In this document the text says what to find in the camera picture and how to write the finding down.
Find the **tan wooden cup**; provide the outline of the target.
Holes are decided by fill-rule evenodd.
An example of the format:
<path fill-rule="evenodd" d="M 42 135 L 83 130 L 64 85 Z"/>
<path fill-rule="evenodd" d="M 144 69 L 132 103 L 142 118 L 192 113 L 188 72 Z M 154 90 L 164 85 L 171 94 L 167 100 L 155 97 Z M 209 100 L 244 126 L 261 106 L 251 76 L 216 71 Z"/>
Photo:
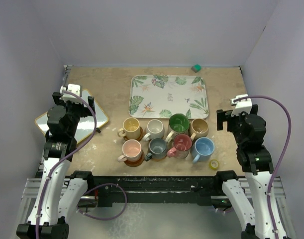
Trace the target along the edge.
<path fill-rule="evenodd" d="M 206 137 L 208 132 L 209 126 L 204 119 L 194 119 L 190 123 L 189 134 L 192 141 L 201 137 Z"/>

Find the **light blue cup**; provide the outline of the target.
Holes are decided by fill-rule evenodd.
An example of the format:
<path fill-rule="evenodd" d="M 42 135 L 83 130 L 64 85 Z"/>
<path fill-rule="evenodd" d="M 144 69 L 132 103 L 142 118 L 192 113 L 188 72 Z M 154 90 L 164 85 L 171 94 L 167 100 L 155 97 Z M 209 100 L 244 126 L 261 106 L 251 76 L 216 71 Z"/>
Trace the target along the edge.
<path fill-rule="evenodd" d="M 214 143 L 207 137 L 201 137 L 191 147 L 192 163 L 208 161 L 215 149 Z"/>

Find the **green floral mug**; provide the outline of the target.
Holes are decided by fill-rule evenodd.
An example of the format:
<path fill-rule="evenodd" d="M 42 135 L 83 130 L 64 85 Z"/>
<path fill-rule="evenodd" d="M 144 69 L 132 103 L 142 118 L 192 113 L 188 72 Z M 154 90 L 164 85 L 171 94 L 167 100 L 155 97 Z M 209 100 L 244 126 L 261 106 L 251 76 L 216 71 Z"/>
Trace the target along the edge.
<path fill-rule="evenodd" d="M 188 134 L 190 127 L 189 119 L 183 114 L 174 114 L 169 118 L 168 130 L 165 142 L 169 143 L 178 134 Z"/>

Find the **red pink mug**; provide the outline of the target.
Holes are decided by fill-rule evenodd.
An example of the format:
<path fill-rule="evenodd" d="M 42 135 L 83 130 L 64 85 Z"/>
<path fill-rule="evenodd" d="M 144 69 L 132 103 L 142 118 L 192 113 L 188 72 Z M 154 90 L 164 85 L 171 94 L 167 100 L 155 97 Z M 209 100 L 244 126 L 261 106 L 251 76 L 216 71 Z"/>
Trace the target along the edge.
<path fill-rule="evenodd" d="M 172 147 L 167 151 L 167 157 L 186 158 L 191 147 L 191 138 L 186 134 L 178 134 L 173 140 Z"/>

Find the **yellow mug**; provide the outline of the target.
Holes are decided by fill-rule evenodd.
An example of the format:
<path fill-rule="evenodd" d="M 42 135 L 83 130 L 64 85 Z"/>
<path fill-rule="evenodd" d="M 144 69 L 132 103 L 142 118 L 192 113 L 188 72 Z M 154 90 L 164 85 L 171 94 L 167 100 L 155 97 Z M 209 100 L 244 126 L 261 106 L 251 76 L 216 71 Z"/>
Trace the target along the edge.
<path fill-rule="evenodd" d="M 117 131 L 117 136 L 125 139 L 138 139 L 140 135 L 140 122 L 136 118 L 125 119 L 122 128 Z"/>

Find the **white beige mug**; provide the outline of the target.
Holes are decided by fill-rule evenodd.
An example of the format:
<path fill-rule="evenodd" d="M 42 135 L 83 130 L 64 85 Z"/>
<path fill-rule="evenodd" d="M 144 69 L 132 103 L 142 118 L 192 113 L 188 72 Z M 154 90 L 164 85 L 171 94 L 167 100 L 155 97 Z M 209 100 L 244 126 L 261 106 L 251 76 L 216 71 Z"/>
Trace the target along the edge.
<path fill-rule="evenodd" d="M 147 142 L 156 138 L 163 138 L 164 134 L 165 128 L 163 123 L 158 119 L 152 119 L 147 124 L 143 140 Z"/>

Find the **grey cup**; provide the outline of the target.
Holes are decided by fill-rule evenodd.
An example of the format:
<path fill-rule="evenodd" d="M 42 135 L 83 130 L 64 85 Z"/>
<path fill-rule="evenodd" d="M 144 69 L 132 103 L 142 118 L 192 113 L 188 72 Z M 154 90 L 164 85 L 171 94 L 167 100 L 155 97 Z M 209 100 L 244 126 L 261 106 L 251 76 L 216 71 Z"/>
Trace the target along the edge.
<path fill-rule="evenodd" d="M 165 140 L 161 138 L 156 138 L 150 141 L 148 145 L 148 152 L 144 157 L 145 161 L 150 161 L 152 158 L 161 159 L 167 156 L 167 144 Z"/>

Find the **floral serving tray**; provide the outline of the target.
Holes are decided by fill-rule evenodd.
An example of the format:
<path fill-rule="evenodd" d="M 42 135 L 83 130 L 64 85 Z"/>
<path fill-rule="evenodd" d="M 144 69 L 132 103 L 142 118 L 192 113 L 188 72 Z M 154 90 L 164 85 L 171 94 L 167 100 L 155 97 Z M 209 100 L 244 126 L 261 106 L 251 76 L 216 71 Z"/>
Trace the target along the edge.
<path fill-rule="evenodd" d="M 136 75 L 131 80 L 129 115 L 141 119 L 189 119 L 209 115 L 205 80 L 201 76 Z"/>

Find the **brown ringed wooden saucer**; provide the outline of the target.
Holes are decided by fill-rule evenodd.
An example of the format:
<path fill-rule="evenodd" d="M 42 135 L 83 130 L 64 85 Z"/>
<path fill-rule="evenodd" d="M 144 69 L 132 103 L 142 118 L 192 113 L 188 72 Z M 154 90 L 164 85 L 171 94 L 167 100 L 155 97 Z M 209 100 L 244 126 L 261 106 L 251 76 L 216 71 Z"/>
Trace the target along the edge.
<path fill-rule="evenodd" d="M 143 137 L 144 137 L 144 130 L 142 127 L 140 127 L 140 136 L 138 138 L 136 138 L 136 140 L 140 141 Z M 129 140 L 129 138 L 127 136 L 124 136 L 123 139 L 125 141 Z"/>

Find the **large brown ringed saucer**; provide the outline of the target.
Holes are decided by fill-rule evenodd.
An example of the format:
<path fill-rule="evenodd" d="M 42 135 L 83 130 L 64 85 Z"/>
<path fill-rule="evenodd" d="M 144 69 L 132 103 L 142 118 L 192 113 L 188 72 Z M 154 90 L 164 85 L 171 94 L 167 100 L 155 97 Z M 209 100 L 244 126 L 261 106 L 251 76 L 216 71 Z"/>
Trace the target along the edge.
<path fill-rule="evenodd" d="M 140 166 L 143 161 L 144 161 L 144 157 L 145 157 L 145 154 L 144 152 L 142 151 L 141 153 L 141 156 L 139 159 L 137 159 L 136 161 L 129 161 L 129 160 L 126 160 L 124 161 L 124 163 L 129 166 L 129 167 L 137 167 L 137 166 Z"/>

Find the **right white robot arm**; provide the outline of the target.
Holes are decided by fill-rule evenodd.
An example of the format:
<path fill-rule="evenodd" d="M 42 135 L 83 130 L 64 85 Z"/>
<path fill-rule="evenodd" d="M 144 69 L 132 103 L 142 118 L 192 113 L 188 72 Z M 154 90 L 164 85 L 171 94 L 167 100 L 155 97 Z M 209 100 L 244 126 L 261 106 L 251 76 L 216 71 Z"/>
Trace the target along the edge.
<path fill-rule="evenodd" d="M 269 151 L 263 145 L 265 120 L 257 115 L 258 106 L 235 115 L 232 110 L 217 110 L 217 130 L 231 132 L 237 144 L 237 160 L 245 173 L 251 199 L 248 199 L 234 171 L 219 171 L 214 190 L 226 195 L 240 221 L 243 239 L 286 239 L 273 182 L 274 167 Z"/>

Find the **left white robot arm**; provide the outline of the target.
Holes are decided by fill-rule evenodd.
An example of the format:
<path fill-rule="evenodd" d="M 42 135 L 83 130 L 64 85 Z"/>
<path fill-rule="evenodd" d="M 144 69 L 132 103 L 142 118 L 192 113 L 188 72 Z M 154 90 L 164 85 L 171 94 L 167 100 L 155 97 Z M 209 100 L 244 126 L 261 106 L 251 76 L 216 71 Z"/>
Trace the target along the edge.
<path fill-rule="evenodd" d="M 27 222 L 17 226 L 16 235 L 21 239 L 66 239 L 72 207 L 82 194 L 90 195 L 95 190 L 92 174 L 83 172 L 61 193 L 73 155 L 87 144 L 77 146 L 78 123 L 81 118 L 96 116 L 94 98 L 89 96 L 84 101 L 81 95 L 69 91 L 53 93 L 55 106 L 47 112 L 41 184 Z"/>

